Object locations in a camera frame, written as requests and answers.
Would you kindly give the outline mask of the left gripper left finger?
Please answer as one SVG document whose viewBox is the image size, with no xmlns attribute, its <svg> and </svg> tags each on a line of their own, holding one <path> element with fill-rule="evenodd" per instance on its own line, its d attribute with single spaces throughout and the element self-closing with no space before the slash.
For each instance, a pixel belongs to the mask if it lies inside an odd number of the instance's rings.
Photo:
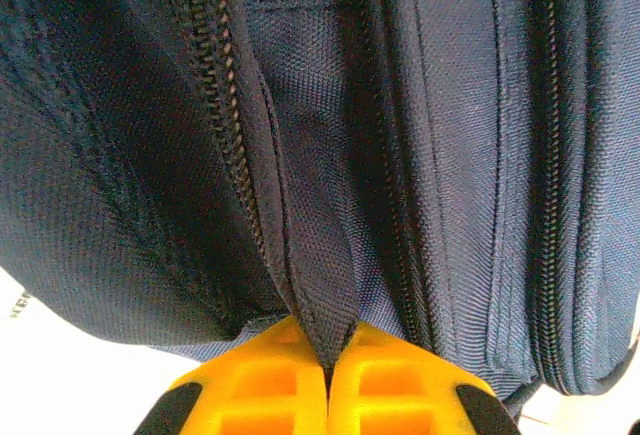
<svg viewBox="0 0 640 435">
<path fill-rule="evenodd" d="M 289 316 L 178 378 L 134 435 L 326 435 L 325 373 Z"/>
</svg>

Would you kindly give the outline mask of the navy blue backpack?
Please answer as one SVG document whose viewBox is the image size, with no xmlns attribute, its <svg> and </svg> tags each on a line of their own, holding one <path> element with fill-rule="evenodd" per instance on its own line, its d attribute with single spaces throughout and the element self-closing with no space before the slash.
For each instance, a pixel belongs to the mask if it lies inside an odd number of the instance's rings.
<svg viewBox="0 0 640 435">
<path fill-rule="evenodd" d="M 515 404 L 637 344 L 640 0 L 0 0 L 0 268 L 212 358 L 366 321 Z"/>
</svg>

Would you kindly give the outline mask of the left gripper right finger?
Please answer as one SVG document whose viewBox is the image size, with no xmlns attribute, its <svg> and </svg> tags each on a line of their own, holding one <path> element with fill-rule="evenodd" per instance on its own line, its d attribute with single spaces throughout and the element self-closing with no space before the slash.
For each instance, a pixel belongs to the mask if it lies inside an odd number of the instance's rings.
<svg viewBox="0 0 640 435">
<path fill-rule="evenodd" d="M 328 435 L 521 435 L 490 386 L 361 322 L 331 381 Z"/>
</svg>

